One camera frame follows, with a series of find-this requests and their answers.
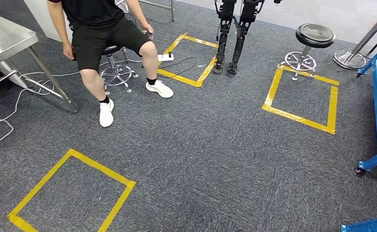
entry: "hand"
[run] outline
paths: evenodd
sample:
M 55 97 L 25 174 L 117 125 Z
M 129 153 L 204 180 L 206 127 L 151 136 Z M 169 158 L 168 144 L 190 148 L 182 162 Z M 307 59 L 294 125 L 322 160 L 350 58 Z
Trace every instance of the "hand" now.
M 73 49 L 70 43 L 63 43 L 63 54 L 69 59 L 74 59 Z
M 154 32 L 154 30 L 152 29 L 151 25 L 148 24 L 148 23 L 141 23 L 141 28 L 143 30 L 149 31 L 149 33 L 153 33 Z

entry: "yellow tape square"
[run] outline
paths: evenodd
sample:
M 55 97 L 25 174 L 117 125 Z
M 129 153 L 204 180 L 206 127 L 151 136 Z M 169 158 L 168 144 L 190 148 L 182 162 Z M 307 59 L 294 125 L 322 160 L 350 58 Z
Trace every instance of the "yellow tape square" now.
M 296 72 L 294 69 L 292 69 L 288 66 L 284 66 L 284 65 L 278 66 L 277 70 L 275 71 L 274 79 L 272 80 L 270 90 L 268 91 L 267 98 L 265 99 L 265 102 L 262 105 L 262 109 L 265 110 L 265 111 L 271 112 L 273 114 L 280 115 L 280 116 L 286 117 L 288 119 L 300 122 L 302 124 L 316 128 L 318 130 L 325 131 L 325 132 L 328 132 L 330 134 L 335 134 L 336 105 L 337 105 L 337 101 L 338 101 L 338 87 L 336 87 L 336 86 L 339 85 L 339 82 L 328 79 L 326 77 L 314 75 L 314 79 L 322 81 L 322 82 L 326 82 L 326 83 L 332 85 L 331 86 L 331 92 L 330 92 L 329 108 L 328 108 L 328 122 L 327 122 L 327 125 L 322 125 L 320 123 L 317 123 L 317 122 L 308 120 L 306 118 L 303 118 L 303 117 L 300 117 L 300 116 L 297 116 L 297 115 L 293 115 L 291 113 L 288 113 L 288 112 L 285 112 L 285 111 L 282 111 L 282 110 L 279 110 L 279 109 L 272 107 L 272 101 L 274 100 L 274 96 L 275 96 L 275 93 L 277 91 L 278 84 L 279 84 L 279 81 L 281 79 L 281 75 L 282 75 L 283 70 L 294 72 L 294 73 Z M 299 72 L 299 74 L 302 75 L 302 76 L 307 76 L 307 77 L 311 76 L 311 74 L 308 73 L 308 72 Z
M 127 199 L 128 195 L 130 194 L 131 190 L 133 189 L 134 185 L 136 184 L 132 180 L 128 180 L 124 176 L 116 173 L 115 171 L 99 164 L 98 162 L 88 158 L 87 156 L 70 149 L 51 169 L 50 171 L 37 183 L 36 186 L 23 198 L 23 200 L 7 215 L 9 221 L 14 224 L 16 227 L 21 229 L 24 232 L 37 232 L 35 228 L 33 228 L 29 223 L 27 223 L 24 219 L 19 217 L 17 214 L 22 210 L 22 208 L 30 201 L 30 199 L 41 189 L 41 187 L 53 176 L 53 174 L 70 158 L 75 157 L 82 161 L 83 163 L 93 167 L 102 173 L 108 175 L 109 177 L 119 181 L 120 183 L 126 186 L 125 190 L 121 194 L 120 198 L 114 204 L 113 208 L 111 209 L 108 216 L 105 218 L 104 222 L 100 226 L 98 232 L 105 232 L 113 221 L 115 215 L 120 210 L 121 206 Z
M 204 45 L 207 45 L 207 46 L 218 48 L 218 45 L 215 44 L 215 43 L 210 43 L 210 42 L 207 42 L 207 41 L 204 41 L 204 40 L 199 40 L 199 39 L 193 38 L 191 36 L 188 36 L 186 34 L 183 34 L 183 35 L 180 35 L 164 51 L 164 54 L 168 54 L 169 52 L 171 52 L 180 43 L 180 41 L 183 40 L 183 39 L 186 39 L 186 40 L 189 40 L 189 41 L 192 41 L 192 42 L 195 42 L 195 43 L 204 44 Z M 192 86 L 195 86 L 195 87 L 201 87 L 205 78 L 207 78 L 208 74 L 210 74 L 212 68 L 214 67 L 215 60 L 216 60 L 216 55 L 211 59 L 211 61 L 209 62 L 209 64 L 205 68 L 204 72 L 200 75 L 200 77 L 196 81 L 193 81 L 191 79 L 188 79 L 188 78 L 180 76 L 180 75 L 175 75 L 171 72 L 168 72 L 168 71 L 165 71 L 165 70 L 162 70 L 162 69 L 158 69 L 157 73 L 162 75 L 162 76 L 173 78 L 173 79 L 179 80 L 181 82 L 184 82 L 186 84 L 189 84 L 189 85 L 192 85 Z

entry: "black t-shirt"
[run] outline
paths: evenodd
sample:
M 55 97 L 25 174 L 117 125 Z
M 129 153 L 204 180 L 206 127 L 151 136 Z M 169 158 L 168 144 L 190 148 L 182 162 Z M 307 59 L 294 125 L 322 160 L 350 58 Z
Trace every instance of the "black t-shirt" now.
M 48 0 L 60 2 L 70 23 L 89 27 L 104 27 L 118 22 L 124 16 L 114 0 Z

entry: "power strip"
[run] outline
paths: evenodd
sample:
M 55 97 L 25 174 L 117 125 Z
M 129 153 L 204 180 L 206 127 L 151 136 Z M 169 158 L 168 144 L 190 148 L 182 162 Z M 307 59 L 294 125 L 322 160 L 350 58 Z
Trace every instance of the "power strip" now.
M 163 62 L 163 61 L 172 61 L 174 60 L 174 54 L 160 54 L 158 55 L 158 61 Z

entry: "carpet floor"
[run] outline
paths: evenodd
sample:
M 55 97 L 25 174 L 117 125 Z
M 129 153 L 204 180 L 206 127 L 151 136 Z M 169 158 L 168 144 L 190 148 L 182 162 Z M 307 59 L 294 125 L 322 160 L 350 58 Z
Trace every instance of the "carpet floor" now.
M 168 11 L 142 5 L 159 52 L 183 33 L 216 43 L 214 11 L 175 4 L 174 23 Z M 34 49 L 52 73 L 77 71 L 23 1 L 0 1 L 0 16 L 38 33 Z M 232 29 L 226 64 L 234 46 Z M 202 87 L 159 77 L 174 90 L 171 99 L 148 92 L 141 65 L 129 63 L 140 77 L 130 80 L 131 93 L 110 88 L 115 121 L 109 128 L 100 127 L 98 102 L 78 74 L 57 78 L 76 114 L 53 96 L 25 91 L 9 119 L 15 130 L 0 142 L 0 232 L 19 231 L 6 215 L 69 148 L 136 181 L 110 232 L 335 232 L 341 223 L 376 218 L 377 168 L 365 178 L 354 172 L 358 160 L 377 152 L 371 80 L 331 59 L 352 46 L 336 41 L 310 52 L 317 74 L 340 82 L 335 135 L 261 109 L 277 64 L 303 49 L 294 30 L 263 22 L 251 25 L 236 76 L 210 73 Z M 173 63 L 196 58 L 165 69 L 177 73 L 196 62 L 181 74 L 196 80 L 215 53 L 182 41 Z M 131 51 L 129 57 L 139 59 Z M 115 59 L 123 59 L 121 52 Z M 40 70 L 25 52 L 12 61 L 23 73 Z M 325 124 L 330 87 L 305 77 L 293 82 L 284 73 L 272 106 Z M 13 111 L 20 91 L 0 91 L 0 118 Z M 0 138 L 8 131 L 0 123 Z M 69 158 L 19 216 L 40 232 L 97 231 L 123 191 L 119 182 Z

